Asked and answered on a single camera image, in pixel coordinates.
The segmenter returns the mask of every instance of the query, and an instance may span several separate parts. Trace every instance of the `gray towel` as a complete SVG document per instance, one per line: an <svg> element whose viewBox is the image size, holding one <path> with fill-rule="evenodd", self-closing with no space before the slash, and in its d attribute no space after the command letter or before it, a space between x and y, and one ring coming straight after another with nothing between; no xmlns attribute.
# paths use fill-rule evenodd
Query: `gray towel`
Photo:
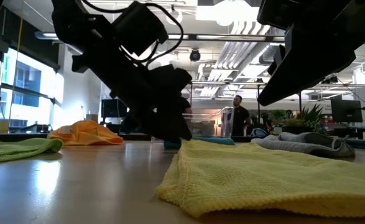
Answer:
<svg viewBox="0 0 365 224"><path fill-rule="evenodd" d="M355 156L355 150L345 140L346 138L333 139L318 133L281 133L279 136L271 135L264 139L253 139L251 142L266 149L302 152L321 157Z"/></svg>

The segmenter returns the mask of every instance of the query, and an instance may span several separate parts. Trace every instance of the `security camera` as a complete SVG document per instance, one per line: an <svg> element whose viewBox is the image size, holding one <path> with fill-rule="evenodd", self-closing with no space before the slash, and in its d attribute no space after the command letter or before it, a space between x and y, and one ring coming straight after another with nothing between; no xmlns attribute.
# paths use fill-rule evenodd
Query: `security camera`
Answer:
<svg viewBox="0 0 365 224"><path fill-rule="evenodd" d="M191 62L197 62L200 60L200 53L198 49L193 49L192 53L190 53L190 61Z"/></svg>

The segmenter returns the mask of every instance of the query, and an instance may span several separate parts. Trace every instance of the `towel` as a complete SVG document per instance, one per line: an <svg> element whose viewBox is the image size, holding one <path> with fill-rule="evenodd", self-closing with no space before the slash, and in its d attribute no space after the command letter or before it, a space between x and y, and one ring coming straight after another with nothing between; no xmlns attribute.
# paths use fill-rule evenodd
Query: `towel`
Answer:
<svg viewBox="0 0 365 224"><path fill-rule="evenodd" d="M212 143L217 143L217 144L224 144L224 145L229 145L229 146L235 145L234 141L231 138L193 136L192 139L212 142ZM178 141L175 141L175 142L164 141L164 148L165 149L179 149L179 148L181 148L181 140L178 139Z"/></svg>
<svg viewBox="0 0 365 224"><path fill-rule="evenodd" d="M0 142L0 162L24 159L43 152L58 152L61 140L32 138L20 142Z"/></svg>
<svg viewBox="0 0 365 224"><path fill-rule="evenodd" d="M346 143L346 138L333 139L318 133L281 133L279 136L270 135L264 139L253 139L251 142L266 149L302 152L321 157L355 156L355 150Z"/></svg>
<svg viewBox="0 0 365 224"><path fill-rule="evenodd" d="M183 141L157 188L194 217L276 208L324 217L365 217L365 166L256 143Z"/></svg>
<svg viewBox="0 0 365 224"><path fill-rule="evenodd" d="M88 146L122 144L122 138L108 128L94 121L78 121L71 126L63 126L48 135L49 139L60 139L66 146Z"/></svg>

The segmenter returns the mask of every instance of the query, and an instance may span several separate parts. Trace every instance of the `computer monitor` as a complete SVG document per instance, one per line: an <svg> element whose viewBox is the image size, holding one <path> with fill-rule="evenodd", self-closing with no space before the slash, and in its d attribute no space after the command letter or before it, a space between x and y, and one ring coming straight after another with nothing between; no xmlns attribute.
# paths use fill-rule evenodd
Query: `computer monitor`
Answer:
<svg viewBox="0 0 365 224"><path fill-rule="evenodd" d="M103 118L124 118L126 116L127 106L121 100L102 100Z"/></svg>
<svg viewBox="0 0 365 224"><path fill-rule="evenodd" d="M361 102L358 100L330 100L331 114L336 122L363 122Z"/></svg>

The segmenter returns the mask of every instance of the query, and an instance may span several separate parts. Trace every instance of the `wooden table surface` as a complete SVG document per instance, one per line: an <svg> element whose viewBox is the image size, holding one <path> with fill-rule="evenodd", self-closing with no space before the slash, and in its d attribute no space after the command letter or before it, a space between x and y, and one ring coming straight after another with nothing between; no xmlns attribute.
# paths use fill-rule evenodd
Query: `wooden table surface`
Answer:
<svg viewBox="0 0 365 224"><path fill-rule="evenodd" d="M353 162L365 164L365 150L357 152ZM194 219L155 195L175 153L161 144L125 142L0 163L0 223L365 223L280 211Z"/></svg>

